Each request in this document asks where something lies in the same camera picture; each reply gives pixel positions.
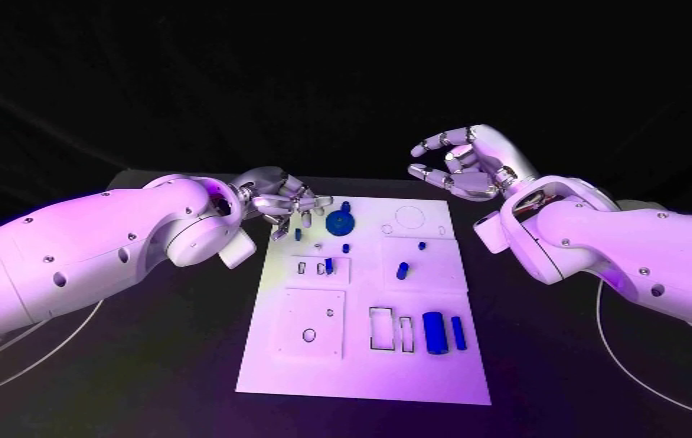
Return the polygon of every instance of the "blue object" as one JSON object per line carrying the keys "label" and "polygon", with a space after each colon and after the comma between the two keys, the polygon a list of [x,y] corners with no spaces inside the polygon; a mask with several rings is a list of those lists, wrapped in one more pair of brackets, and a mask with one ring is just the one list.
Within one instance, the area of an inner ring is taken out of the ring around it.
{"label": "blue object", "polygon": [[464,330],[462,329],[462,318],[451,317],[451,327],[454,328],[454,341],[457,342],[457,350],[466,350]]}
{"label": "blue object", "polygon": [[400,280],[404,280],[404,278],[407,278],[407,273],[408,273],[408,263],[401,263],[400,269],[397,270],[397,278]]}
{"label": "blue object", "polygon": [[426,345],[431,355],[444,355],[450,352],[447,335],[444,333],[443,314],[431,311],[423,314],[423,327],[426,329]]}
{"label": "blue object", "polygon": [[356,220],[351,214],[351,204],[348,201],[342,203],[342,209],[333,211],[327,215],[327,231],[335,236],[345,236],[353,231]]}

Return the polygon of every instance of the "blue rectangular block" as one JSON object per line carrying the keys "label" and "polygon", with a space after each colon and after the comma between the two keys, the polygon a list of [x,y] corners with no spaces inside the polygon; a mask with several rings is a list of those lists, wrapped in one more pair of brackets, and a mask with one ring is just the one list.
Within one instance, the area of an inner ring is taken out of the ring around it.
{"label": "blue rectangular block", "polygon": [[466,350],[464,330],[462,329],[462,318],[451,317],[451,328],[454,329],[454,341],[457,342],[457,350]]}
{"label": "blue rectangular block", "polygon": [[431,311],[423,314],[423,327],[426,329],[426,344],[431,355],[449,353],[447,335],[444,333],[443,314]]}

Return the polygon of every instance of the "robotic hand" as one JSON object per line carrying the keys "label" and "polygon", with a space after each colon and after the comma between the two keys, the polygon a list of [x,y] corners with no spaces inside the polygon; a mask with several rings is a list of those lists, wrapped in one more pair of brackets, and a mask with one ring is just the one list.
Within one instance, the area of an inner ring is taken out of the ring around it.
{"label": "robotic hand", "polygon": [[578,178],[538,175],[508,138],[488,125],[447,131],[411,150],[456,145],[450,173],[413,164],[413,176],[472,201],[505,198],[475,224],[492,253],[512,250],[547,284],[580,271],[635,303],[692,322],[692,217],[666,210],[622,211]]}
{"label": "robotic hand", "polygon": [[228,268],[255,252],[242,221],[264,215],[289,232],[290,216],[323,214],[316,196],[281,168],[257,168],[231,183],[169,175],[42,208],[0,227],[0,334],[97,303],[137,284],[154,266]]}

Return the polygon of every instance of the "white cable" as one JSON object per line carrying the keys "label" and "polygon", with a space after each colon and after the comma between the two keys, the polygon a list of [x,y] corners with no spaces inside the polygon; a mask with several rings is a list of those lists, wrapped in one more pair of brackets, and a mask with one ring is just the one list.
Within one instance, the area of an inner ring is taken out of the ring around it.
{"label": "white cable", "polygon": [[603,294],[603,281],[599,283],[599,293],[596,297],[596,323],[599,325],[599,333],[601,335],[601,340],[603,344],[606,346],[606,350],[609,350],[610,357],[613,358],[613,361],[616,362],[617,366],[620,369],[627,373],[627,376],[661,398],[668,400],[673,405],[678,405],[679,407],[685,408],[686,410],[692,411],[692,406],[685,405],[679,401],[675,401],[672,398],[669,398],[663,393],[658,392],[627,370],[624,365],[620,363],[620,360],[616,358],[616,355],[613,353],[613,350],[610,349],[609,342],[606,340],[606,335],[603,334],[603,327],[601,327],[601,294]]}
{"label": "white cable", "polygon": [[[94,310],[91,311],[91,314],[90,316],[87,317],[87,319],[84,320],[82,324],[80,325],[80,327],[77,328],[77,330],[72,332],[72,334],[68,336],[68,338],[65,339],[65,341],[55,347],[54,351],[32,365],[29,366],[28,368],[25,368],[16,375],[10,376],[2,383],[0,383],[0,386],[6,385],[12,380],[15,380],[16,378],[19,378],[29,370],[32,370],[33,368],[36,368],[49,358],[51,356],[58,352],[58,350],[68,344],[69,340],[77,336],[77,334],[80,333],[80,331],[82,331],[82,328],[87,326],[87,323],[90,322],[90,320],[94,318],[94,315],[97,314],[97,311],[98,311],[98,308],[101,307],[101,304],[104,303],[104,300],[101,300],[98,303],[97,303],[97,306],[94,307]],[[22,335],[29,335],[29,333],[32,332],[32,330],[35,330],[41,324],[46,323],[46,321],[42,321],[28,332],[25,332]]]}
{"label": "white cable", "polygon": [[15,337],[15,339],[0,346],[0,352],[5,351],[18,341],[26,338],[49,321],[51,319],[39,321],[18,337]]}

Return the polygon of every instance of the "rectangular hole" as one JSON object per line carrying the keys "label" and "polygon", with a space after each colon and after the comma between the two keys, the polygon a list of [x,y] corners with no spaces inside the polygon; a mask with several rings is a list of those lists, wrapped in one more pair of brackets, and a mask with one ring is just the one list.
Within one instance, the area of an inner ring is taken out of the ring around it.
{"label": "rectangular hole", "polygon": [[414,323],[410,316],[400,318],[401,323],[401,351],[404,353],[414,352]]}
{"label": "rectangular hole", "polygon": [[371,348],[394,351],[394,311],[391,308],[371,308]]}

